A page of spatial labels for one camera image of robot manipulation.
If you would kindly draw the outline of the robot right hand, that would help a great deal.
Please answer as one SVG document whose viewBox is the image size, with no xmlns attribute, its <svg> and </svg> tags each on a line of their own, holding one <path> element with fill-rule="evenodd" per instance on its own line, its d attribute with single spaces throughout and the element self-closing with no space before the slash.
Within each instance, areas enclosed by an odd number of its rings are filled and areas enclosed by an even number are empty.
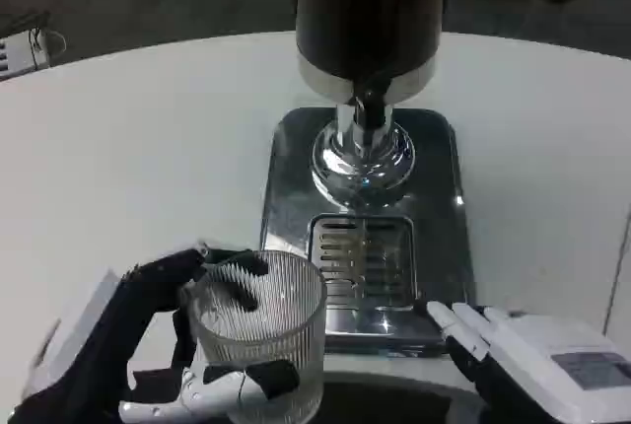
<svg viewBox="0 0 631 424">
<path fill-rule="evenodd" d="M 534 423 L 629 422 L 630 357 L 585 323 L 439 301 L 414 311 L 495 412 Z"/>
</svg>

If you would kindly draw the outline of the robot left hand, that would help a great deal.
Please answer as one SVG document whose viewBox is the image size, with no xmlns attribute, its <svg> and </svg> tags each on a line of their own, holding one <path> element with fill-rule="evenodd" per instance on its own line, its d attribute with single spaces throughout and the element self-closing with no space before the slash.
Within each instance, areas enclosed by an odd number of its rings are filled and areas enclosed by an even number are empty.
<svg viewBox="0 0 631 424">
<path fill-rule="evenodd" d="M 54 328 L 36 355 L 11 423 L 201 423 L 259 408 L 300 386 L 286 359 L 247 366 L 209 365 L 194 372 L 196 345 L 179 294 L 210 279 L 220 296 L 253 313 L 253 288 L 227 267 L 258 279 L 269 272 L 261 252 L 192 247 L 106 274 L 66 332 Z M 157 313 L 174 320 L 176 343 L 165 369 L 128 373 L 127 365 Z"/>
</svg>

